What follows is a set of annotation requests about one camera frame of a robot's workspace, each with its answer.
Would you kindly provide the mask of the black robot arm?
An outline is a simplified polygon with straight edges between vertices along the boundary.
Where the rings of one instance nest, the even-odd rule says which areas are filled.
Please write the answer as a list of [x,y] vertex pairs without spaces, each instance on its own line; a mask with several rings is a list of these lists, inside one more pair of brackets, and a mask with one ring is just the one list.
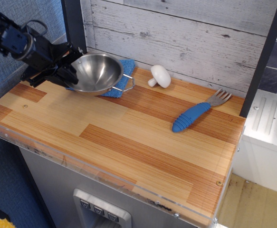
[[63,87],[78,84],[72,63],[82,57],[82,49],[71,42],[52,44],[44,35],[27,23],[17,25],[0,12],[0,53],[28,65],[21,81],[28,81],[32,87],[45,81]]

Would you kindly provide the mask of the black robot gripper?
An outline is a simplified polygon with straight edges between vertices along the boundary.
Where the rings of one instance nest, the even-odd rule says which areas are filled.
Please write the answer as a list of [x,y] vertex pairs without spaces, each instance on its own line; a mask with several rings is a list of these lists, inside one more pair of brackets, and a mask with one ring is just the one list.
[[45,81],[59,86],[78,84],[76,70],[72,63],[82,57],[83,51],[71,42],[52,44],[44,35],[48,28],[39,20],[30,20],[21,25],[28,43],[19,60],[28,65],[21,74],[21,81],[37,87]]

